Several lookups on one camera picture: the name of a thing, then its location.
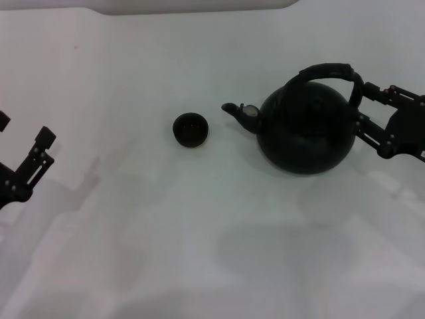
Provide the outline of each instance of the white backdrop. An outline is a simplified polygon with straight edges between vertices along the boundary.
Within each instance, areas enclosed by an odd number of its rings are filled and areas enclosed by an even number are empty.
[[[0,160],[16,168],[43,125],[58,136],[31,200],[0,214],[0,318],[423,319],[425,165],[357,141],[294,177],[220,105],[259,106],[321,62],[423,94],[424,8],[0,12]],[[173,137],[184,112],[209,121],[201,148]]]

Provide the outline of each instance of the small bowl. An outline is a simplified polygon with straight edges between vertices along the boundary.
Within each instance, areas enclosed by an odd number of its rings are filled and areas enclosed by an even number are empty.
[[[186,148],[195,148],[205,142],[208,136],[208,123],[201,115],[185,113],[173,124],[175,139]]]

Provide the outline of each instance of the kettle handle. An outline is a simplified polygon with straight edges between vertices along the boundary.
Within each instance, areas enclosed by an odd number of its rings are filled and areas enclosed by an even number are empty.
[[[298,86],[322,78],[340,78],[349,82],[354,82],[354,88],[350,96],[350,105],[358,108],[363,97],[363,79],[360,75],[354,72],[350,64],[343,63],[323,63],[313,65],[299,72],[297,76],[292,78],[285,87],[285,90],[280,96],[281,101],[285,101],[286,94],[293,92]]]

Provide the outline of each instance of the kettle body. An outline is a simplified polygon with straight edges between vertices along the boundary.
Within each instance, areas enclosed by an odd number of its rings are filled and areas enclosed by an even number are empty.
[[[296,174],[327,171],[353,146],[351,114],[357,108],[329,86],[293,83],[272,93],[260,109],[231,103],[222,109],[257,135],[262,152],[278,167]]]

